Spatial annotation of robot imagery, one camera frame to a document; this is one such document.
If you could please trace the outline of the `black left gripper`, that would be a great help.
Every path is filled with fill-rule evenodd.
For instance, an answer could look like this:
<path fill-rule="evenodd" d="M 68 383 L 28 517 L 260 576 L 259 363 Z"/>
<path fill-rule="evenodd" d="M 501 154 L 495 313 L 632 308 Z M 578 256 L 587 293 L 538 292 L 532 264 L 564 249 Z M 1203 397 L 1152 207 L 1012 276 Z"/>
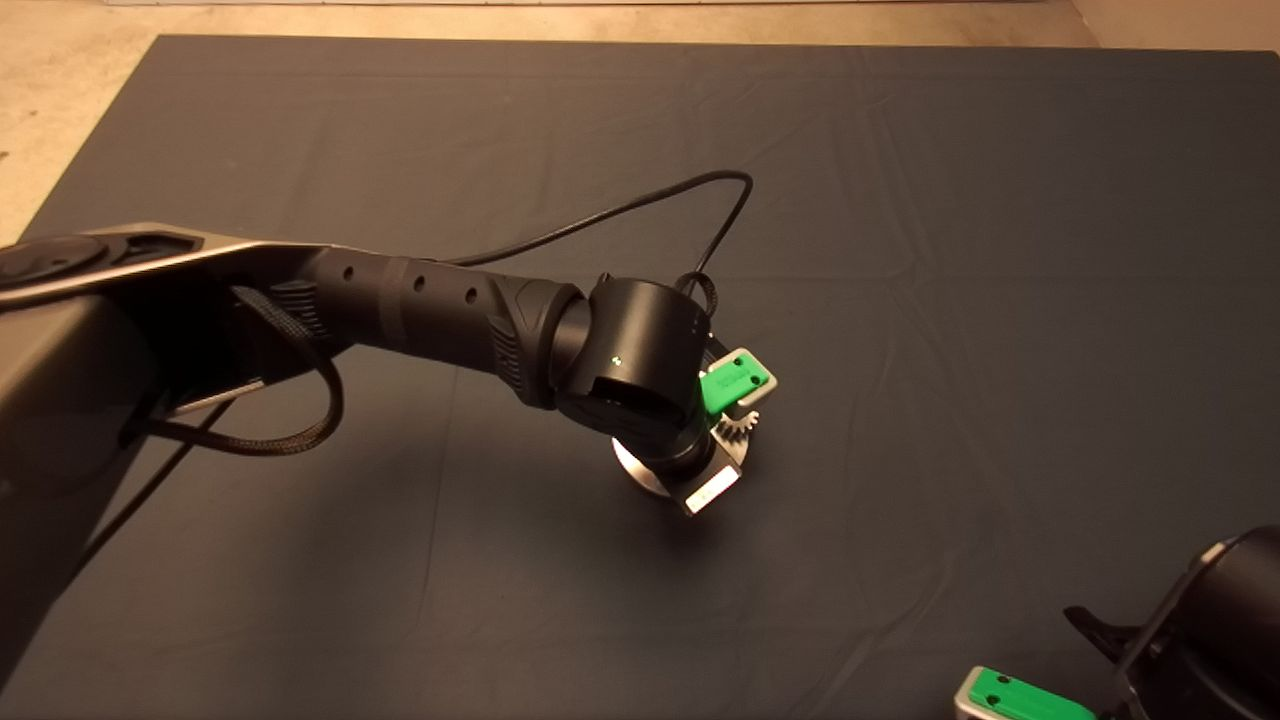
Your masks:
<path fill-rule="evenodd" d="M 716 450 L 707 465 L 680 487 L 680 507 L 696 516 L 742 478 L 740 462 L 727 450 Z"/>

